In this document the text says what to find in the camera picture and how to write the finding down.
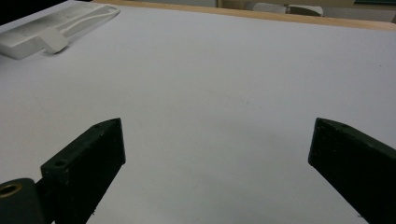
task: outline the white table surface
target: white table surface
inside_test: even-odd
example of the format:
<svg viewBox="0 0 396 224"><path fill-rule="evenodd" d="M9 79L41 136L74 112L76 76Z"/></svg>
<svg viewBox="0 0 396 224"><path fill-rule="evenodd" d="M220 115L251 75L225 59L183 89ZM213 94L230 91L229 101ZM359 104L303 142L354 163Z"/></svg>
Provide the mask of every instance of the white table surface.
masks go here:
<svg viewBox="0 0 396 224"><path fill-rule="evenodd" d="M89 223L366 223L307 163L315 119L396 147L396 33L122 7L57 55L0 57L0 182L122 118Z"/></svg>

